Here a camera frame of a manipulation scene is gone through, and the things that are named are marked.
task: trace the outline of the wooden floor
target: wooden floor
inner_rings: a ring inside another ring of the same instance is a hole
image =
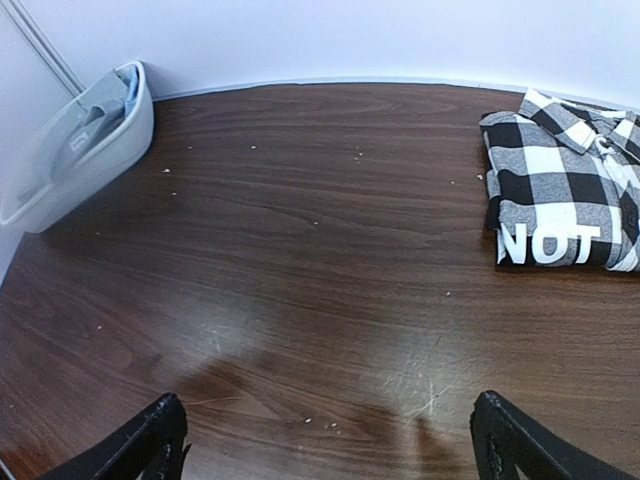
[[[0,456],[31,478],[174,391],[186,479],[472,479],[492,388],[640,475],[638,276],[494,267],[477,122],[518,103],[324,85],[156,104],[148,155],[9,272]]]

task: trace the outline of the white plastic basket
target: white plastic basket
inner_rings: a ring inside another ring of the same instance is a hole
[[[1,226],[43,232],[134,165],[147,151],[153,137],[154,117],[144,67],[140,62],[131,62],[115,71],[123,77],[137,73],[138,79],[137,92],[129,99],[132,108],[122,123],[79,159],[52,174],[55,162],[59,161],[56,126],[72,108],[77,108],[79,100],[87,95],[95,97],[96,92],[91,92],[91,87],[65,106],[41,129],[17,162],[0,201]],[[72,148],[78,145],[77,140],[69,145]]]

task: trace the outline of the folded shirt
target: folded shirt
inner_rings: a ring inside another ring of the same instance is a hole
[[[640,270],[640,119],[528,90],[480,122],[497,263]]]

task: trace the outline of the black and white checkered shirt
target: black and white checkered shirt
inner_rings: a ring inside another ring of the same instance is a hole
[[[487,115],[487,227],[498,263],[640,270],[640,119],[529,90]]]

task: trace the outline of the shirt collar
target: shirt collar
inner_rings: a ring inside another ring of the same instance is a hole
[[[640,119],[632,112],[596,110],[529,89],[518,113],[579,154],[584,154],[596,137],[605,136],[640,161]],[[610,121],[612,130],[604,135],[598,132],[592,122],[595,119]]]

